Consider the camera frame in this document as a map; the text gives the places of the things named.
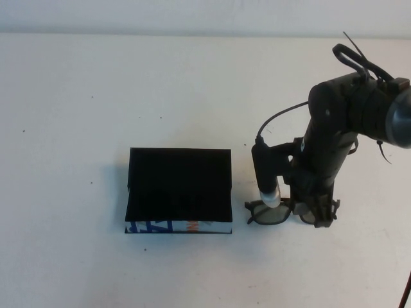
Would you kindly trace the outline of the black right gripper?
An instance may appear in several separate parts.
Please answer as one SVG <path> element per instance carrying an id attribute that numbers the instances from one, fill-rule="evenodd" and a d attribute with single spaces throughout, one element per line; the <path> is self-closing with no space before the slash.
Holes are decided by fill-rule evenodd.
<path id="1" fill-rule="evenodd" d="M 328 228 L 337 219 L 337 201 L 333 200 L 335 178 L 354 144 L 353 132 L 309 127 L 292 166 L 297 173 L 291 179 L 293 214 L 311 212 L 315 228 Z"/>

